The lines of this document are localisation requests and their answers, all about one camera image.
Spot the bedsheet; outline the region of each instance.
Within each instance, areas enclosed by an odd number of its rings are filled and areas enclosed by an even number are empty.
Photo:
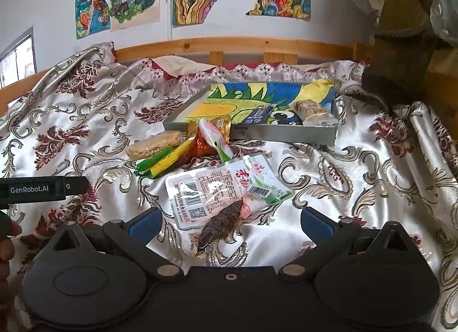
[[[362,227],[400,221],[441,285],[432,325],[438,331],[456,329],[458,152],[434,110],[415,102],[386,112],[360,87],[364,64],[352,61],[308,66],[306,71],[286,64],[215,67],[179,77],[158,64],[160,60],[142,59],[126,67],[115,61],[113,44],[95,45],[57,64],[0,118],[2,177],[84,175],[91,183],[88,193],[63,202],[9,208],[23,227],[14,239],[17,255],[9,278],[14,290],[20,291],[21,277],[34,256],[68,220],[82,226],[115,218],[127,221],[157,206],[163,226],[148,247],[185,271],[193,265],[278,270],[313,248],[299,223],[301,209],[312,206],[334,220],[351,217]],[[162,131],[162,121],[210,83],[318,78],[335,85],[335,145],[232,142],[236,156],[267,154],[295,196],[251,215],[196,258],[191,233],[178,230],[174,222],[165,177],[135,177],[126,147]],[[217,163],[217,156],[193,159],[183,169]],[[359,284],[357,278],[347,281]],[[20,296],[8,312],[9,331],[32,326]]]

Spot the green wrapper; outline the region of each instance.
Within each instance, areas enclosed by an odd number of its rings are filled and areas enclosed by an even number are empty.
[[[166,157],[170,152],[172,152],[176,147],[168,147],[157,154],[148,157],[147,159],[140,161],[135,167],[135,175],[140,176],[143,175],[145,172],[149,171],[149,168],[154,166],[159,160]]]

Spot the window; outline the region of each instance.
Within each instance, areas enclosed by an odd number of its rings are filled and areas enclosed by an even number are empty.
[[[36,73],[33,28],[26,31],[0,54],[0,87]]]

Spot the wall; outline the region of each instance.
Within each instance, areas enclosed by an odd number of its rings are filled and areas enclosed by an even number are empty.
[[[351,0],[312,0],[310,21],[244,15],[254,1],[218,0],[204,24],[175,27],[172,38],[250,35],[349,44],[367,42],[372,30]],[[31,26],[38,70],[102,41],[114,41],[116,48],[164,41],[170,32],[169,1],[160,2],[161,22],[76,40],[74,0],[0,0],[0,52]]]

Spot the barcode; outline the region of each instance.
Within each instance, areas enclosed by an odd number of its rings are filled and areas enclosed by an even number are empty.
[[[196,220],[198,218],[203,218],[203,217],[208,216],[207,212],[205,212],[205,209],[203,207],[189,209],[188,213],[189,213],[189,217],[191,217],[192,220]]]
[[[266,198],[267,196],[269,196],[272,190],[268,188],[262,188],[262,187],[250,185],[248,186],[247,192],[255,196]]]
[[[196,183],[191,182],[191,183],[183,183],[183,184],[186,185],[186,187],[188,188],[188,190],[184,190],[184,191],[182,190],[183,197],[185,198],[186,206],[201,204],[202,201],[199,196],[199,191],[198,191],[198,187],[196,186]]]

